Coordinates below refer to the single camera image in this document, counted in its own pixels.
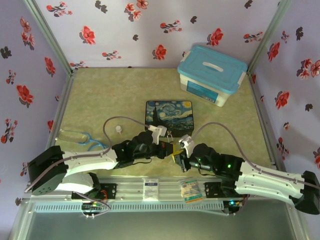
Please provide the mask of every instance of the small white bottle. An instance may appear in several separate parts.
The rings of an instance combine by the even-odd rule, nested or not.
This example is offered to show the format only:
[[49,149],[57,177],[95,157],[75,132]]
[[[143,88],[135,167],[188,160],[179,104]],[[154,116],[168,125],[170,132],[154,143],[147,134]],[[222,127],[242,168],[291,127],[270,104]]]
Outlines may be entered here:
[[116,126],[115,127],[115,131],[118,133],[118,134],[121,134],[122,133],[122,128],[121,128],[121,126]]

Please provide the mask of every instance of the floral wallpaper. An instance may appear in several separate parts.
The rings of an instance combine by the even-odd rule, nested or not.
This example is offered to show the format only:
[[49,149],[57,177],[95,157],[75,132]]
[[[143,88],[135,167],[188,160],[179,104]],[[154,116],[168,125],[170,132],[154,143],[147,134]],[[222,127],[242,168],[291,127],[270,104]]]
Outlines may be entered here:
[[[292,1],[253,71],[288,172],[320,180],[320,1]],[[304,215],[319,239],[318,215]]]
[[174,68],[193,44],[248,64],[280,0],[35,1],[71,68]]
[[23,1],[2,2],[0,22],[0,204],[5,206],[0,239],[4,240],[29,181],[27,164],[46,147],[67,74]]

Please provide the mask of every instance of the green tabletop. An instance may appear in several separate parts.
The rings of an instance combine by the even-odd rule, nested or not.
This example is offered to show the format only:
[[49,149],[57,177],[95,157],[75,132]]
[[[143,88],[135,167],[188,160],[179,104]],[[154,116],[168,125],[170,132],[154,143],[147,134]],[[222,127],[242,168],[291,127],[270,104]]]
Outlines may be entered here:
[[[102,131],[104,121],[114,116],[127,116],[144,122],[148,100],[191,101],[194,117],[193,133],[208,122],[220,122],[235,134],[243,151],[252,162],[271,167],[248,78],[243,80],[237,93],[230,96],[223,107],[218,107],[181,90],[180,75],[175,68],[80,68],[60,128],[88,132],[93,139],[108,144]],[[116,133],[117,125],[122,127],[122,134]],[[127,119],[114,119],[106,126],[106,132],[113,144],[131,140],[142,131],[144,131],[142,125]],[[207,126],[198,135],[195,143],[206,143],[218,153],[241,157],[231,136],[220,126]],[[63,151],[70,152],[84,152],[89,148],[89,145],[83,146],[61,139],[57,139],[55,144],[60,145]],[[154,158],[150,164],[99,170],[97,173],[100,177],[200,176],[195,169],[182,173],[171,157],[163,160]]]

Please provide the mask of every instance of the blue plastic container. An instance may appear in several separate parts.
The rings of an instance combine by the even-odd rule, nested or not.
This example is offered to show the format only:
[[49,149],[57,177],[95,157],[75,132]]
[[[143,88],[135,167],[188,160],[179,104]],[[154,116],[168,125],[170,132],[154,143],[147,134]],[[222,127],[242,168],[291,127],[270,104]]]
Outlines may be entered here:
[[245,62],[210,48],[195,45],[178,66],[181,89],[222,107],[240,87]]

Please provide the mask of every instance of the sticker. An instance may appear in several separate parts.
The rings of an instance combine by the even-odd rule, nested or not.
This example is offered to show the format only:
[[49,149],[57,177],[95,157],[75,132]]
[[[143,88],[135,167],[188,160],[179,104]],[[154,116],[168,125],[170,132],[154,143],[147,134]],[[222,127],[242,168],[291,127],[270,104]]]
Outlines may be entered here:
[[203,200],[203,195],[196,179],[188,179],[181,183],[181,195],[186,204]]
[[143,184],[143,201],[159,200],[159,180],[145,179]]
[[212,91],[210,89],[207,89],[203,86],[200,86],[192,81],[188,81],[186,86],[186,91],[194,95],[197,95],[200,98],[208,100],[209,102],[212,102],[212,103],[216,102],[217,97],[219,95],[219,93]]

